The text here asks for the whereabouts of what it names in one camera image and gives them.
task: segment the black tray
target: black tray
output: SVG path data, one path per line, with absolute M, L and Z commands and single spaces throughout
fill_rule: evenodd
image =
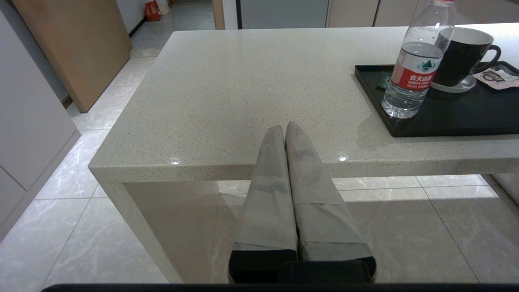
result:
M 519 73 L 506 62 L 497 62 Z M 496 91 L 481 82 L 467 92 L 449 94 L 429 88 L 412 118 L 389 116 L 381 106 L 384 90 L 377 88 L 382 71 L 393 65 L 356 65 L 355 76 L 393 137 L 471 136 L 519 133 L 519 90 Z

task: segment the white saucer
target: white saucer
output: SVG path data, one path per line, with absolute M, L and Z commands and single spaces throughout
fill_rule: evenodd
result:
M 452 94 L 460 94 L 465 91 L 469 91 L 476 86 L 476 78 L 472 75 L 465 77 L 458 85 L 445 86 L 436 83 L 431 83 L 431 87 L 439 91 L 448 92 Z

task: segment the gray cabinet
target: gray cabinet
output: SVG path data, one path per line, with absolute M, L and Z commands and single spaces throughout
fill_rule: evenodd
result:
M 519 22 L 517 0 L 464 0 L 456 24 Z
M 418 0 L 380 0 L 375 26 L 409 25 L 418 2 Z
M 378 0 L 330 0 L 329 28 L 372 26 Z

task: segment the wooden door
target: wooden door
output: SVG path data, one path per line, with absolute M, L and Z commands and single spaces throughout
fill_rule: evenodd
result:
M 115 0 L 13 0 L 67 88 L 87 112 L 130 58 Z
M 212 0 L 213 4 L 213 18 L 214 18 L 214 29 L 224 30 L 224 6 L 222 0 Z

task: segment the leg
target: leg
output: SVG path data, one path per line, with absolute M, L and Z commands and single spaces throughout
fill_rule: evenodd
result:
M 210 281 L 219 196 L 216 182 L 101 186 L 170 282 Z

